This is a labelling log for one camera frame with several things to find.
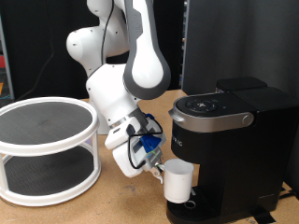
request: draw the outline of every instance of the white cup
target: white cup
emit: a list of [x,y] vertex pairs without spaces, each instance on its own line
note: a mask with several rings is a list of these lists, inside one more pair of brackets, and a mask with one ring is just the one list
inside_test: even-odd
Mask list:
[[192,188],[192,163],[173,159],[167,161],[164,170],[164,197],[171,203],[185,203],[190,198]]

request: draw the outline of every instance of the wooden table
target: wooden table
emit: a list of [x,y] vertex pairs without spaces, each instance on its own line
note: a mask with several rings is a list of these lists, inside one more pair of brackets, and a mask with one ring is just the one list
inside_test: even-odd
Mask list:
[[[141,101],[139,106],[145,113],[151,113],[161,123],[167,137],[162,150],[164,162],[176,156],[170,147],[172,120],[168,111],[175,100],[184,96],[183,91],[168,91],[152,101]],[[77,198],[47,207],[23,207],[0,201],[0,223],[147,223],[169,224],[166,217],[166,199],[163,185],[150,172],[132,179],[126,177],[114,162],[112,152],[105,148],[105,136],[99,136],[99,153],[102,173],[98,181]],[[195,165],[193,184],[197,183],[199,166]],[[278,209],[271,213],[277,223],[298,224],[299,202],[295,197],[278,203]],[[253,217],[235,222],[254,224]]]

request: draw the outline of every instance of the coffee maker control panel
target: coffee maker control panel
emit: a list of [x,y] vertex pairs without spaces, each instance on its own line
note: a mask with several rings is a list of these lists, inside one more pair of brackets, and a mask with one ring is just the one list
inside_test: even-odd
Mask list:
[[176,108],[189,116],[207,118],[256,111],[230,92],[186,96],[176,102]]
[[212,103],[208,100],[190,100],[187,101],[186,107],[199,113],[206,113],[217,109],[216,103]]

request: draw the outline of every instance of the black coffee maker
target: black coffee maker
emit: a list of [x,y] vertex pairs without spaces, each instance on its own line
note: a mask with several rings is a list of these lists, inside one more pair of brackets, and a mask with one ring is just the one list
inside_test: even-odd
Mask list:
[[299,120],[299,101],[253,77],[220,80],[217,92],[179,98],[172,150],[200,164],[186,203],[167,202],[170,222],[219,224],[276,209]]

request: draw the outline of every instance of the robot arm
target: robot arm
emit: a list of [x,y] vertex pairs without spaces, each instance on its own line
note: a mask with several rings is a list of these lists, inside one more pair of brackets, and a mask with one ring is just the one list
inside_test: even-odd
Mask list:
[[157,165],[165,135],[160,124],[137,105],[140,99],[159,97],[170,83],[170,69],[158,47],[152,1],[115,0],[115,4],[115,8],[125,9],[128,62],[102,65],[89,76],[86,88],[110,127],[105,144],[113,150],[122,172],[133,177],[150,171],[162,180]]
[[151,100],[170,84],[170,69],[158,45],[152,1],[125,0],[125,8],[130,56],[123,81],[132,95]]

